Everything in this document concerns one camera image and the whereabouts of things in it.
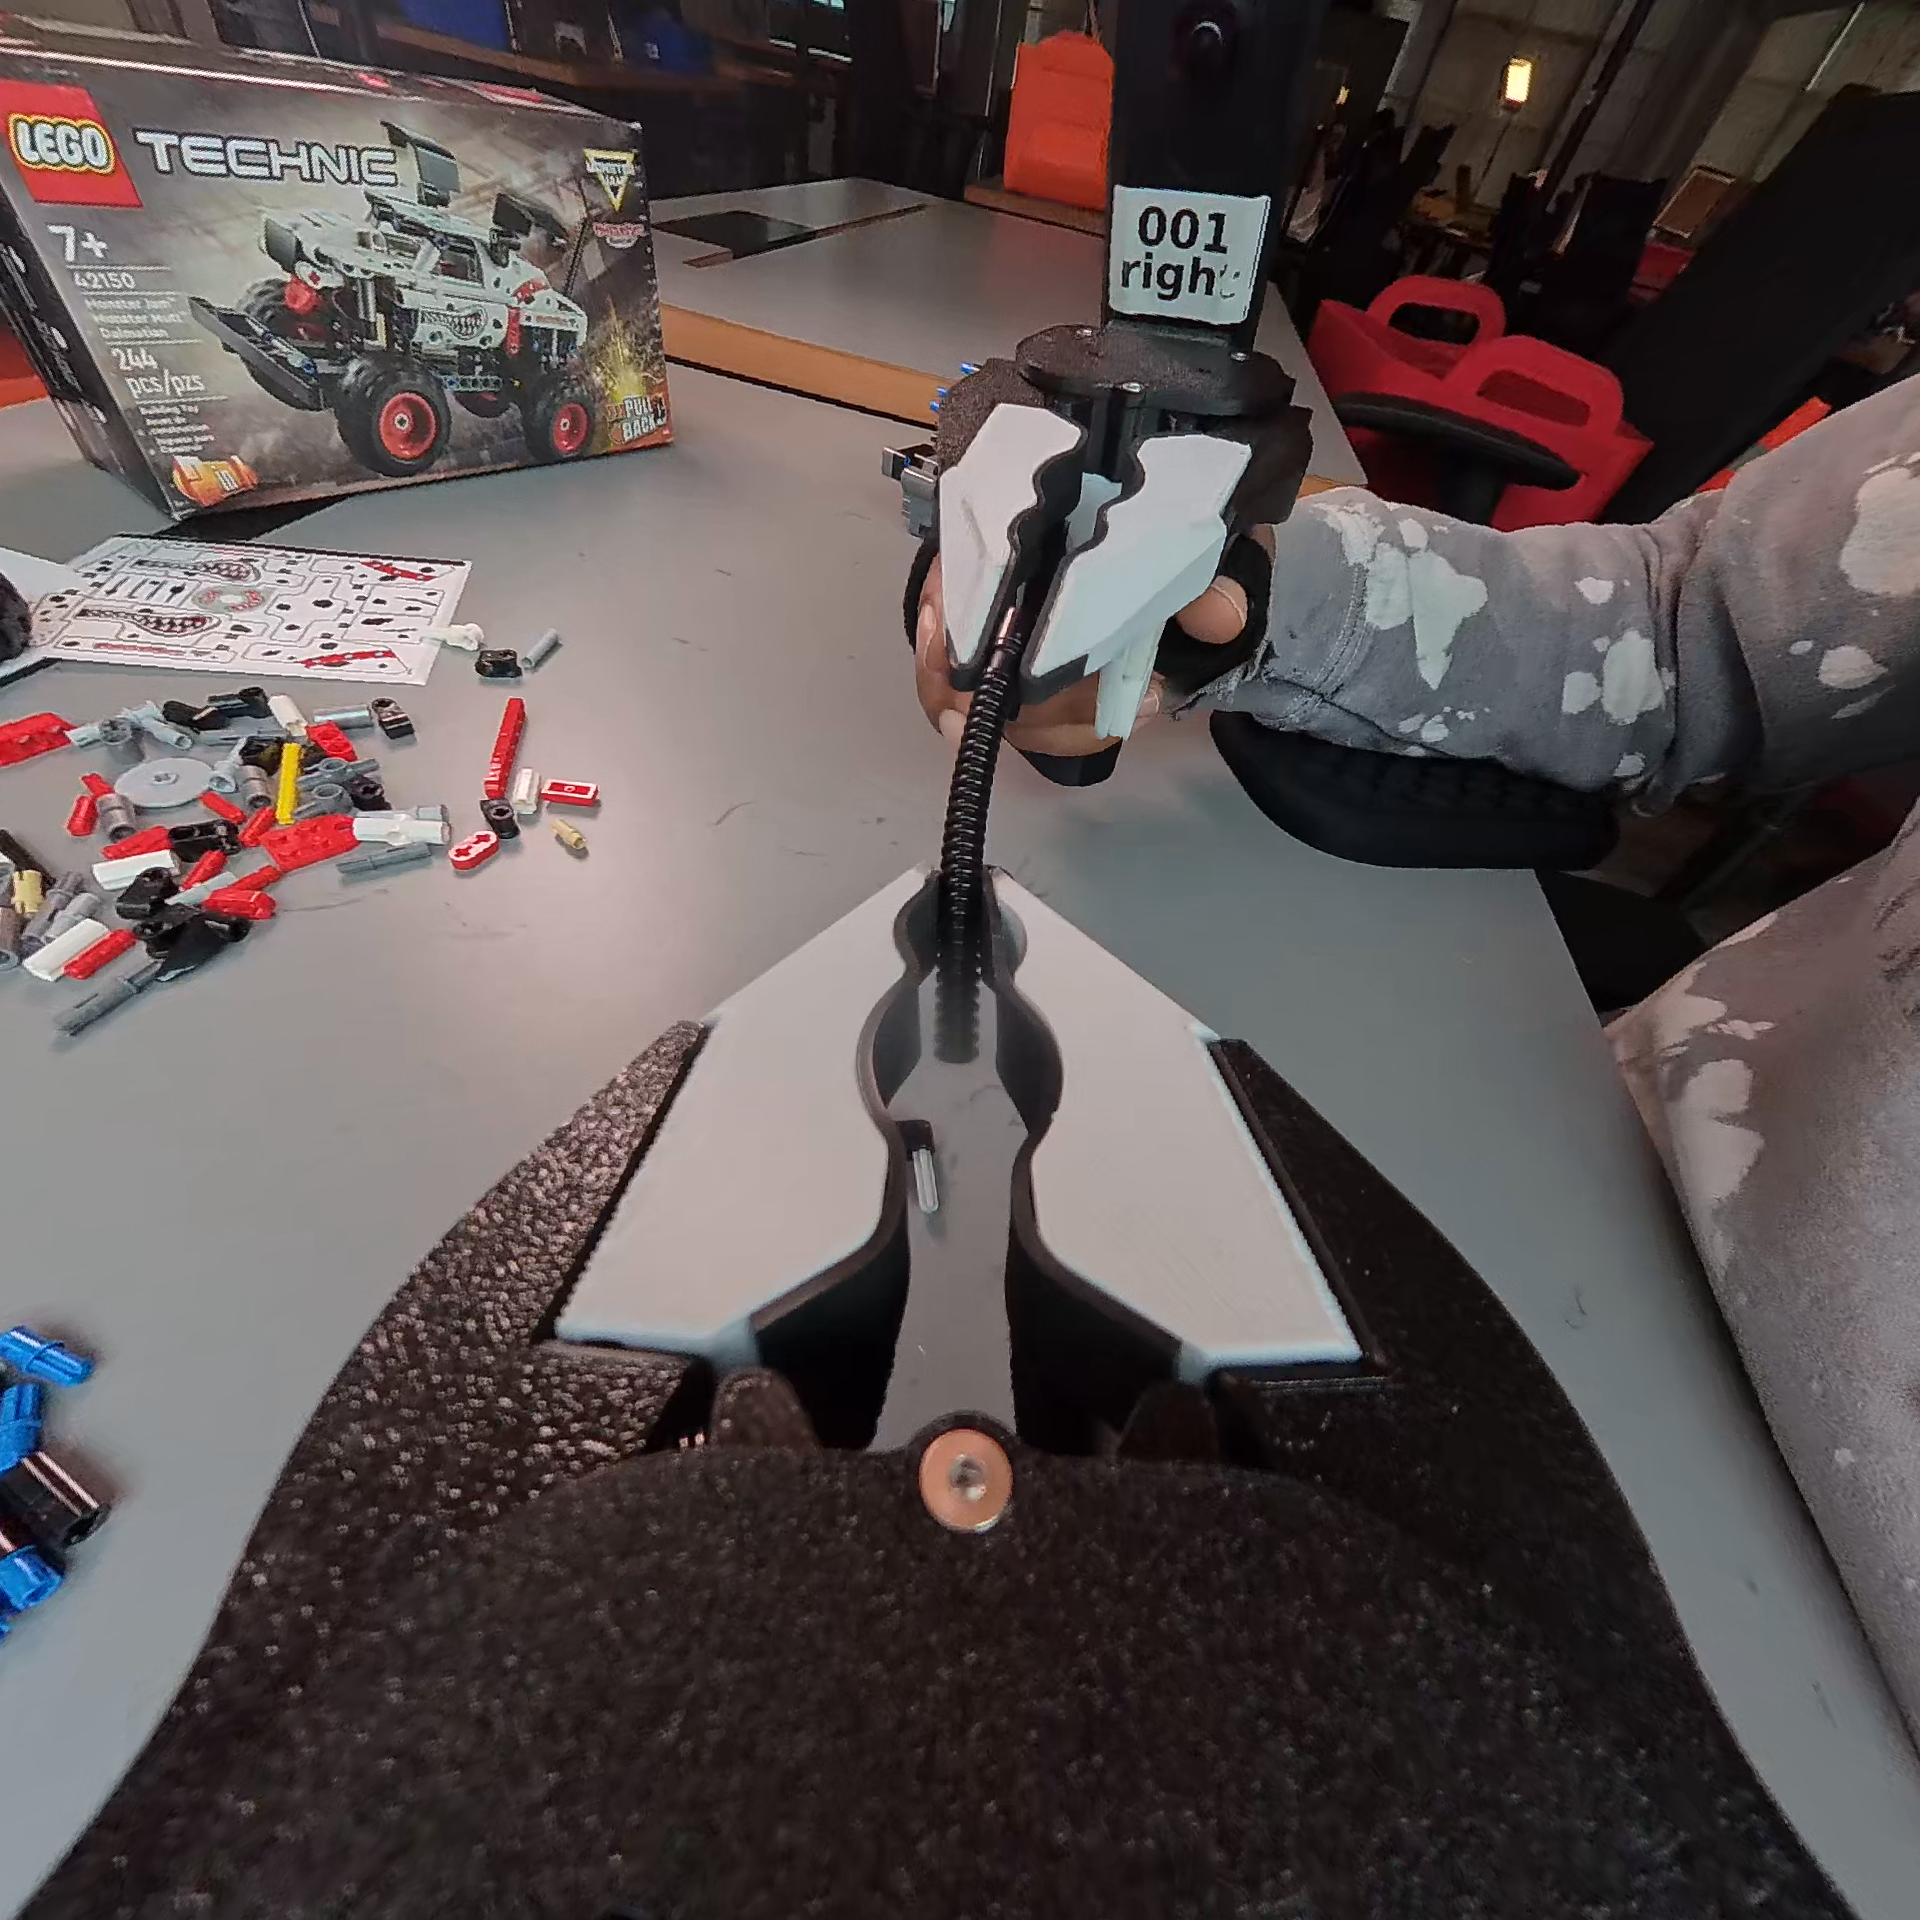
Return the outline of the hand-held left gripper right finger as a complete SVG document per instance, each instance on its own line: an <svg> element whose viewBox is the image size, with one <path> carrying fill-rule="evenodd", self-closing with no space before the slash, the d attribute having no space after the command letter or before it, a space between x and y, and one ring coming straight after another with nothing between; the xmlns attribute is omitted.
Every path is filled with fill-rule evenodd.
<svg viewBox="0 0 1920 1920"><path fill-rule="evenodd" d="M1359 1370L1221 1034L1012 877L995 900L995 1068L1027 1129L1019 1232L1041 1274L1188 1381Z"/></svg>

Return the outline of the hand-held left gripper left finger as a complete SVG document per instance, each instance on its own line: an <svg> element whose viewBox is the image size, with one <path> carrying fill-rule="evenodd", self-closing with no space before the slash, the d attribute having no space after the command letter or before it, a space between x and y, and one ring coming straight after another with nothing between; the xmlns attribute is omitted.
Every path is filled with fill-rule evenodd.
<svg viewBox="0 0 1920 1920"><path fill-rule="evenodd" d="M778 1303L878 1243L898 1157L870 1022L909 982L898 917L923 894L928 872L903 872L706 1020L559 1309L562 1342L727 1375L759 1359Z"/></svg>

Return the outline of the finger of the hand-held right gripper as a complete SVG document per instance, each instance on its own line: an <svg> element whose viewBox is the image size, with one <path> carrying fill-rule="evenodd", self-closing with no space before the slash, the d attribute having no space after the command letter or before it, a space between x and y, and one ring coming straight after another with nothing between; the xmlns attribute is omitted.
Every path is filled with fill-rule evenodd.
<svg viewBox="0 0 1920 1920"><path fill-rule="evenodd" d="M1099 506L1041 598L1034 686L1143 686L1163 621L1218 577L1247 464L1247 448L1141 448L1141 485Z"/></svg>
<svg viewBox="0 0 1920 1920"><path fill-rule="evenodd" d="M939 482L947 667L985 667L1082 482L1082 423L997 403Z"/></svg>

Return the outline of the person's right forearm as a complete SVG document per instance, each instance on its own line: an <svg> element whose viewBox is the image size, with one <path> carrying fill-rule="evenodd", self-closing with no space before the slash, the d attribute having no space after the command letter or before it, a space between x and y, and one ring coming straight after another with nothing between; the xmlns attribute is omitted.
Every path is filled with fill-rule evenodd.
<svg viewBox="0 0 1920 1920"><path fill-rule="evenodd" d="M1315 490L1276 526L1263 643L1201 703L1648 804L1845 782L1920 747L1915 506L1915 380L1655 522L1492 532Z"/></svg>

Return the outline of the grey desk with wooden edge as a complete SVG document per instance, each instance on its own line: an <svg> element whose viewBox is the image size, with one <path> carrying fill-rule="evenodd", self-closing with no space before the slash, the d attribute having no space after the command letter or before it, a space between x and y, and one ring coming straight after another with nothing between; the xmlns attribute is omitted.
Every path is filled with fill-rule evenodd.
<svg viewBox="0 0 1920 1920"><path fill-rule="evenodd" d="M1102 238L870 176L656 198L652 218L756 209L808 242L726 257L652 230L664 354L768 388L928 423L962 360L1094 326Z"/></svg>

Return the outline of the black desk mat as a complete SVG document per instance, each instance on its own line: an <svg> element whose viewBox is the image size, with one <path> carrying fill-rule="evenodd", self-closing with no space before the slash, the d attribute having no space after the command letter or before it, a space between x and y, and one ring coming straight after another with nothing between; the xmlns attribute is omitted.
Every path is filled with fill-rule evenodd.
<svg viewBox="0 0 1920 1920"><path fill-rule="evenodd" d="M783 225L756 209L679 213L679 218L652 218L652 230L726 257L778 254L818 238L818 230Z"/></svg>

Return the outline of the person's right hand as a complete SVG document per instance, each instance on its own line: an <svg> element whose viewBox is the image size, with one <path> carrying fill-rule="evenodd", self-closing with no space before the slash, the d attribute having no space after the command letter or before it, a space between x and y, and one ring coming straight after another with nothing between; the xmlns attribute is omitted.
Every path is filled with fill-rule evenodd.
<svg viewBox="0 0 1920 1920"><path fill-rule="evenodd" d="M1233 570L1221 570L1194 603L1176 615L1176 627L1194 636L1201 650L1228 650L1242 636L1247 616L1251 616L1251 595ZM939 552L928 552L909 627L910 627L916 703L947 747L962 747L962 721L973 710L973 693L951 688ZM1099 686L1094 681L1070 686L1065 693L1034 710L1019 710L1005 747L1024 752L1027 762L1088 762L1088 755L1119 752L1115 732L1094 727L1094 710L1099 710Z"/></svg>

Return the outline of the grey and black brick assembly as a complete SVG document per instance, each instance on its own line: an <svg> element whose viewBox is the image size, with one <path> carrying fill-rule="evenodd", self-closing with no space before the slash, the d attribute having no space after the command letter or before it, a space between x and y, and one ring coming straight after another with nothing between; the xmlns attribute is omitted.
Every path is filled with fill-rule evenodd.
<svg viewBox="0 0 1920 1920"><path fill-rule="evenodd" d="M939 532L939 474L940 474L939 430L940 430L947 388L976 370L985 364L962 360L951 380L933 388L923 439L881 450L881 474L903 490L903 526L910 542L928 542Z"/></svg>

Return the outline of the orange plastic bin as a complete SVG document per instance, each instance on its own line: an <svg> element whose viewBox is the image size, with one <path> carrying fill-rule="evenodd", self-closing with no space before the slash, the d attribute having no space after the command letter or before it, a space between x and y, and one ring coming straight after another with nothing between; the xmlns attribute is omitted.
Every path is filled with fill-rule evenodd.
<svg viewBox="0 0 1920 1920"><path fill-rule="evenodd" d="M1094 34L1019 43L1005 186L1082 213L1107 203L1115 56Z"/></svg>

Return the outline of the red plastic caddy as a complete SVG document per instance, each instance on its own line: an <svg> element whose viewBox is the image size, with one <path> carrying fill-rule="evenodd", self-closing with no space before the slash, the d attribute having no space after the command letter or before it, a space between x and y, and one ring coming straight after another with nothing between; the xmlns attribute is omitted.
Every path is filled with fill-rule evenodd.
<svg viewBox="0 0 1920 1920"><path fill-rule="evenodd" d="M1625 420L1618 370L1532 335L1471 345L1438 395L1461 414L1551 448L1575 464L1575 490L1587 490L1589 506L1613 501L1651 448Z"/></svg>
<svg viewBox="0 0 1920 1920"><path fill-rule="evenodd" d="M1476 277L1401 273L1365 307L1375 345L1423 377L1505 338L1505 299Z"/></svg>

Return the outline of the pile of assorted toy pieces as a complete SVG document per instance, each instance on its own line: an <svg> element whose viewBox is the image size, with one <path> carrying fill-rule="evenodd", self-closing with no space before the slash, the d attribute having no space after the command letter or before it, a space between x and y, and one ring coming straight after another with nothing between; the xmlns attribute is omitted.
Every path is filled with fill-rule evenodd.
<svg viewBox="0 0 1920 1920"><path fill-rule="evenodd" d="M289 697L230 697L199 732L186 710L128 703L97 722L58 710L7 721L7 782L58 772L58 840L7 815L7 1006L18 999L58 1048L271 948L304 881L333 894L450 868L454 812L394 788L368 738L316 722Z"/></svg>

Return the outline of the person's grey printed sweatshirt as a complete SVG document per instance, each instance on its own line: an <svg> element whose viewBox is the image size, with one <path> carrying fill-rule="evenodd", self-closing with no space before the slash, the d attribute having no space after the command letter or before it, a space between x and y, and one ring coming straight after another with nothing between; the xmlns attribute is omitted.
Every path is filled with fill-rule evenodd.
<svg viewBox="0 0 1920 1920"><path fill-rule="evenodd" d="M1607 1022L1762 1424L1920 1732L1920 815Z"/></svg>

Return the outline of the printed sticker sheet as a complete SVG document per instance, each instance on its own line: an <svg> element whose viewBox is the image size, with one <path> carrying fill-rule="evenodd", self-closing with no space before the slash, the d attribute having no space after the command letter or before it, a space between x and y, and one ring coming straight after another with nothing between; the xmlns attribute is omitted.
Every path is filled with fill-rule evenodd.
<svg viewBox="0 0 1920 1920"><path fill-rule="evenodd" d="M113 537L37 603L37 657L426 686L471 564Z"/></svg>

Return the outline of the toy truck cardboard box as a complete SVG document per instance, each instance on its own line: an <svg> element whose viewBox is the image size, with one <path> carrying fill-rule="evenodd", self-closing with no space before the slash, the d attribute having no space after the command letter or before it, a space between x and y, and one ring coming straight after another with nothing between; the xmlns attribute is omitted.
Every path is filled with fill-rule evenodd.
<svg viewBox="0 0 1920 1920"><path fill-rule="evenodd" d="M7 11L7 326L173 522L673 439L645 130Z"/></svg>

